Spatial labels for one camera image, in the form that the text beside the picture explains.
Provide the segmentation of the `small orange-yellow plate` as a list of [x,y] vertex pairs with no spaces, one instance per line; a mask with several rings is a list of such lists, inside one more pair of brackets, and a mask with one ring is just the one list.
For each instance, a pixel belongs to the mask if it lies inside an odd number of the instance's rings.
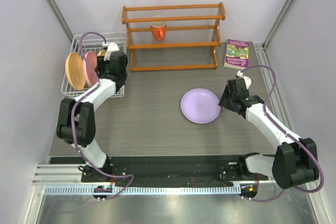
[[97,54],[98,57],[104,57],[105,55],[106,55],[106,50],[101,50]]

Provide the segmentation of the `purple plastic plate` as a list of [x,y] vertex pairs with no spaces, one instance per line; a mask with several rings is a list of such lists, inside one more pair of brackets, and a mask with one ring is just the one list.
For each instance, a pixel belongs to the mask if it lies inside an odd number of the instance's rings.
[[181,111],[191,122],[207,124],[220,114],[218,97],[207,89],[192,89],[181,98]]

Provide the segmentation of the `pink plastic plate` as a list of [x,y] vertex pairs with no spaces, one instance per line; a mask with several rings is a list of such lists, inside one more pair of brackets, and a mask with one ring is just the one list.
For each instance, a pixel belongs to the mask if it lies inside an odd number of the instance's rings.
[[94,51],[89,51],[85,54],[85,60],[83,60],[83,74],[86,83],[89,87],[96,84],[96,67],[97,67],[97,55]]

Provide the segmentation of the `large yellow plate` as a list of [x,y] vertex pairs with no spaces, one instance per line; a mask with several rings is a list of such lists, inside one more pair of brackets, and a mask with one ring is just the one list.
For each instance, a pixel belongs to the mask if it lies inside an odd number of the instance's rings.
[[82,90],[85,87],[85,77],[83,74],[83,60],[77,52],[68,55],[65,63],[65,73],[69,84],[75,90]]

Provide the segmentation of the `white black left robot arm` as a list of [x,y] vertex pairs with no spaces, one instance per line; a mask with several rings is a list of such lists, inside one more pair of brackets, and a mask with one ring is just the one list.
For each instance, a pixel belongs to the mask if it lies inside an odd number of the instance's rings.
[[108,155],[95,139],[95,111],[124,86],[127,64],[127,56],[121,51],[104,56],[89,51],[83,57],[72,52],[66,60],[69,83],[78,90],[85,85],[89,89],[74,99],[61,101],[56,135],[80,153],[87,166],[94,169],[94,176],[102,182],[111,177],[112,169]]

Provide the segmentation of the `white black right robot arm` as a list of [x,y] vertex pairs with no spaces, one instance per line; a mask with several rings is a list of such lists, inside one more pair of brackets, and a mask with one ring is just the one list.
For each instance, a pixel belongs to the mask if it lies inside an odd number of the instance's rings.
[[282,189],[319,180],[324,175],[318,163],[317,146],[311,138],[301,138],[285,127],[257,95],[250,95],[251,81],[244,76],[230,79],[219,106],[236,112],[252,123],[275,148],[274,157],[250,153],[239,158],[237,173],[242,179],[262,174],[275,180]]

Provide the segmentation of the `orange wooden shelf rack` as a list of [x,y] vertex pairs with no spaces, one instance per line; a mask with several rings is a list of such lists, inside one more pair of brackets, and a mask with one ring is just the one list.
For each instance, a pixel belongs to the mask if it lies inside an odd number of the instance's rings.
[[[129,17],[134,12],[158,12],[176,10],[215,9],[216,14],[164,17]],[[218,67],[216,49],[222,44],[220,22],[225,20],[224,4],[171,5],[122,8],[121,20],[127,28],[127,49],[130,51],[130,70],[132,72],[216,69]],[[166,35],[157,41],[151,33],[150,23],[166,22]],[[177,48],[209,48],[212,62],[208,64],[166,65],[137,67],[137,50]]]

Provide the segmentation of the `purple treehouse paperback book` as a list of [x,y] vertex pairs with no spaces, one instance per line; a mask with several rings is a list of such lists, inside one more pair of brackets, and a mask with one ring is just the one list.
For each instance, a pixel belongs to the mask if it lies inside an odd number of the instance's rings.
[[224,67],[245,69],[248,67],[249,43],[229,39],[226,43]]

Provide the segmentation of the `orange ceramic mug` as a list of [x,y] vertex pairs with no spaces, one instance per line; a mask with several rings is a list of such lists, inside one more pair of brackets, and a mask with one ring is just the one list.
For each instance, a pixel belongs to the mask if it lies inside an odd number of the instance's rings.
[[152,22],[150,26],[153,38],[157,41],[162,41],[166,35],[166,22]]

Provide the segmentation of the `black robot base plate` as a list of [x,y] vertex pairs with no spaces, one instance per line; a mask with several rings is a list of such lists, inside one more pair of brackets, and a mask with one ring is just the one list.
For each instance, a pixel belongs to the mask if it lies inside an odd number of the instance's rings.
[[238,155],[113,157],[107,169],[113,178],[87,165],[78,169],[82,182],[113,182],[118,187],[126,186],[128,174],[134,176],[132,187],[151,188],[226,187],[238,181],[268,180],[265,175],[242,172],[238,160]]

